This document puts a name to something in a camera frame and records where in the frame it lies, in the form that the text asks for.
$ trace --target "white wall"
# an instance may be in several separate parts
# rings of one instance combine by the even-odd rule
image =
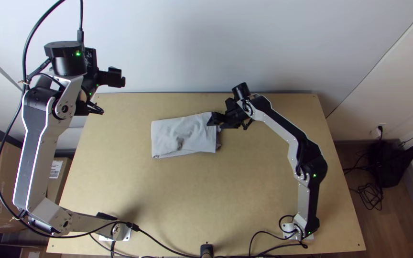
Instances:
[[[371,139],[380,123],[384,138],[413,136],[413,25],[327,121],[335,140]]]
[[[26,36],[53,0],[0,1],[0,66],[21,77]],[[33,38],[75,40],[78,0],[67,0]],[[123,89],[102,92],[315,91],[329,114],[413,22],[413,0],[87,0],[86,45]]]

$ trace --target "cable tie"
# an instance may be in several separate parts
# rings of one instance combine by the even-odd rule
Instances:
[[[20,81],[18,81],[17,83],[23,83],[23,84],[25,84],[25,85],[30,85],[30,83],[28,83],[28,82],[26,82],[26,81],[23,81],[23,80],[20,80]]]
[[[12,220],[17,220],[17,221],[19,221],[19,220],[22,220],[22,218],[16,218],[16,217],[12,217],[10,220],[9,220],[9,222],[11,222]]]

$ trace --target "label on box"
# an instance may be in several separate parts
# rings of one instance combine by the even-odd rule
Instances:
[[[40,252],[29,252],[28,258],[39,258]]]
[[[58,175],[60,175],[60,169],[62,168],[63,161],[53,161],[52,167],[50,169],[50,176],[49,178],[57,179]]]

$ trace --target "plug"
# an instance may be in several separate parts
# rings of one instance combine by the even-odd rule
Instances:
[[[378,125],[374,130],[370,131],[370,134],[374,139],[382,139],[383,124]]]

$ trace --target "black cylinder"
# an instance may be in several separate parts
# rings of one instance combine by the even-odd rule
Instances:
[[[244,98],[251,96],[251,92],[248,89],[246,83],[241,83],[232,88],[232,93],[234,94],[234,100],[239,101]]]
[[[52,42],[44,46],[45,54],[52,58],[54,73],[76,76],[87,73],[84,46],[76,41]]]

